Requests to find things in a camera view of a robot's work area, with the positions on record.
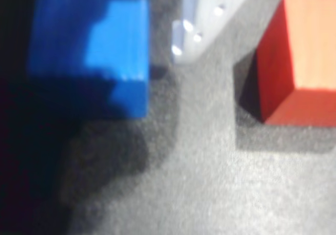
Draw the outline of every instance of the white object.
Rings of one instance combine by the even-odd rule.
[[[212,44],[245,0],[182,0],[182,17],[173,23],[176,64],[188,64]]]

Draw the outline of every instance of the gray fabric surface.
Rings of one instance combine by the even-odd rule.
[[[195,64],[170,64],[180,0],[152,0],[148,118],[71,142],[68,234],[334,234],[336,130],[266,127],[236,100],[279,0],[247,0]]]

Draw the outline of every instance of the top face of blue block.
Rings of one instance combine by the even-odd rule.
[[[28,76],[147,79],[148,0],[37,0]]]

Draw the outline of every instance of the red block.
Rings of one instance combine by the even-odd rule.
[[[266,124],[336,126],[336,0],[281,0],[257,63]]]

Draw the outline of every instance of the blue block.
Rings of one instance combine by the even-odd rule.
[[[36,0],[27,74],[64,116],[145,116],[149,0]]]

